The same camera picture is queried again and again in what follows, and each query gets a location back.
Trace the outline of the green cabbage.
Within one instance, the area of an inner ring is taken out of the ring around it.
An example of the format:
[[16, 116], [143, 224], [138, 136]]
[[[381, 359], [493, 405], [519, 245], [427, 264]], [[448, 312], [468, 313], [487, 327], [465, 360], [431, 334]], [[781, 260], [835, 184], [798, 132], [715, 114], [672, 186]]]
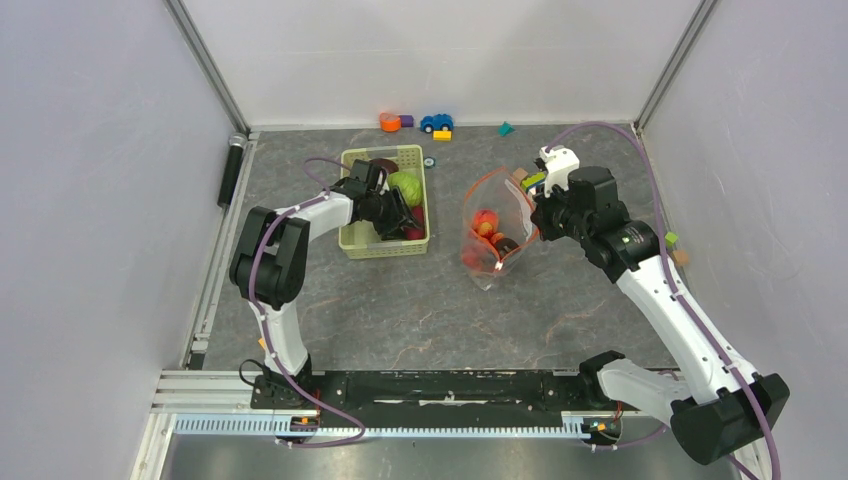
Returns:
[[406, 204], [410, 207], [420, 206], [424, 200], [424, 187], [421, 180], [414, 174], [394, 172], [388, 177], [390, 188], [398, 188]]

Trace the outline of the purple sweet potato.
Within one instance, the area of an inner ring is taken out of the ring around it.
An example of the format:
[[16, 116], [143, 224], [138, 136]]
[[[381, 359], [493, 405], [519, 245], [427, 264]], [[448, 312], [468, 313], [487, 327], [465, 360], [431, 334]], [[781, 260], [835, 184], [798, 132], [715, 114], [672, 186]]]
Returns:
[[404, 229], [405, 238], [407, 240], [423, 240], [427, 236], [426, 215], [424, 208], [421, 205], [411, 209], [414, 218], [414, 225]]

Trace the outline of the dark brown mangosteen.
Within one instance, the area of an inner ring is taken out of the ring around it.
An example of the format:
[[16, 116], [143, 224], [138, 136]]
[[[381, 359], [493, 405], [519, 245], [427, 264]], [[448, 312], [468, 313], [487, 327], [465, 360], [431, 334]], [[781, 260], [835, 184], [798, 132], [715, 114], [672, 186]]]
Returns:
[[505, 259], [512, 252], [520, 249], [520, 245], [515, 240], [505, 236], [492, 236], [491, 240], [492, 245], [501, 260]]
[[371, 160], [371, 163], [384, 169], [388, 175], [399, 171], [397, 163], [387, 158], [375, 158]]

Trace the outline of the clear zip top bag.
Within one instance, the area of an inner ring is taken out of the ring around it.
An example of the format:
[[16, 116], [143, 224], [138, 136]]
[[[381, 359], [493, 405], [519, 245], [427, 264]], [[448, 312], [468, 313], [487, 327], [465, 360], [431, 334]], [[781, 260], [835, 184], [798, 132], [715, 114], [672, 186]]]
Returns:
[[487, 240], [492, 245], [492, 237], [482, 238], [471, 229], [472, 216], [480, 209], [493, 210], [499, 216], [499, 230], [493, 236], [505, 236], [520, 245], [519, 250], [512, 252], [505, 259], [499, 258], [492, 273], [471, 272], [462, 263], [471, 281], [479, 289], [487, 291], [499, 283], [518, 263], [524, 250], [537, 239], [538, 230], [531, 222], [534, 210], [531, 198], [504, 167], [482, 176], [466, 193], [461, 210], [460, 250], [462, 245], [472, 238]]

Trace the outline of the red tomato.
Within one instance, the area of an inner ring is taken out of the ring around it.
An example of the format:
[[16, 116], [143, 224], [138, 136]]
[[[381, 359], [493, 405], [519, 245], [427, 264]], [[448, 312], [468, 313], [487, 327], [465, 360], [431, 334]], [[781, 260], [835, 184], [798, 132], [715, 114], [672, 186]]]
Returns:
[[477, 210], [472, 216], [471, 229], [482, 238], [490, 239], [499, 230], [499, 216], [490, 209]]

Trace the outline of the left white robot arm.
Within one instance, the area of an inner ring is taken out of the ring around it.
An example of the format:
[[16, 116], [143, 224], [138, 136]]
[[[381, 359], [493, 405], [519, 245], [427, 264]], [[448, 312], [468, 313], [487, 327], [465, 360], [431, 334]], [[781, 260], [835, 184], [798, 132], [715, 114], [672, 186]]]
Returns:
[[388, 185], [388, 176], [385, 168], [356, 160], [346, 176], [324, 184], [315, 197], [280, 209], [255, 207], [245, 220], [229, 279], [255, 315], [264, 370], [278, 379], [275, 392], [290, 407], [306, 405], [314, 394], [313, 379], [302, 373], [311, 363], [296, 308], [311, 242], [361, 221], [371, 223], [383, 240], [425, 227], [400, 189]]

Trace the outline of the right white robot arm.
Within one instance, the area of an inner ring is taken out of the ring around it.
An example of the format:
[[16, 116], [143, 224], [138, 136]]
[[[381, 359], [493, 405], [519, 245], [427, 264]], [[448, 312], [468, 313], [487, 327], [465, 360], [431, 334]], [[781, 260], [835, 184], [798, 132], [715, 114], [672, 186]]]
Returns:
[[591, 408], [620, 401], [649, 414], [702, 465], [770, 439], [789, 386], [777, 373], [761, 374], [720, 334], [663, 255], [656, 232], [631, 219], [611, 171], [548, 171], [533, 201], [531, 220], [542, 240], [577, 241], [649, 320], [683, 375], [675, 381], [607, 351], [580, 364], [580, 400]]

